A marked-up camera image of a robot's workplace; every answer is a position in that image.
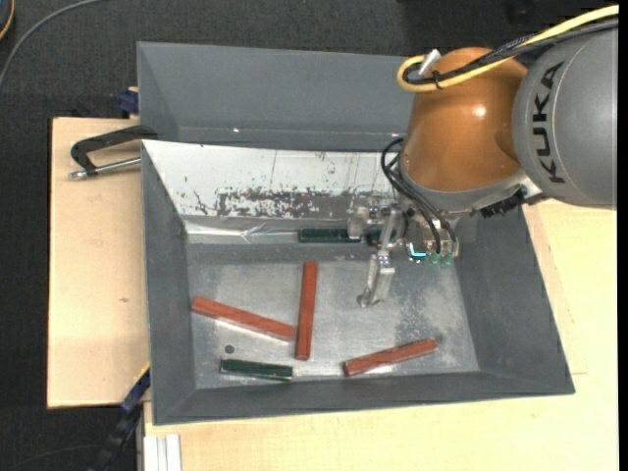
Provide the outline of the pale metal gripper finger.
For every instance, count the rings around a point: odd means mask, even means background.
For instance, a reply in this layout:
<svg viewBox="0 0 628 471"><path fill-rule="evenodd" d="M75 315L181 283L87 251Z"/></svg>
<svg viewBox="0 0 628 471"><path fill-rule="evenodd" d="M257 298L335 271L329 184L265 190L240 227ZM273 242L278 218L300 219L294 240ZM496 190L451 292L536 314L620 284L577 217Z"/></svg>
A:
<svg viewBox="0 0 628 471"><path fill-rule="evenodd" d="M351 239L378 236L391 213L389 206L358 206L347 219L347 235Z"/></svg>
<svg viewBox="0 0 628 471"><path fill-rule="evenodd" d="M367 283L357 296L362 308L377 305L388 298L394 277L394 266L389 255L373 254L369 260Z"/></svg>

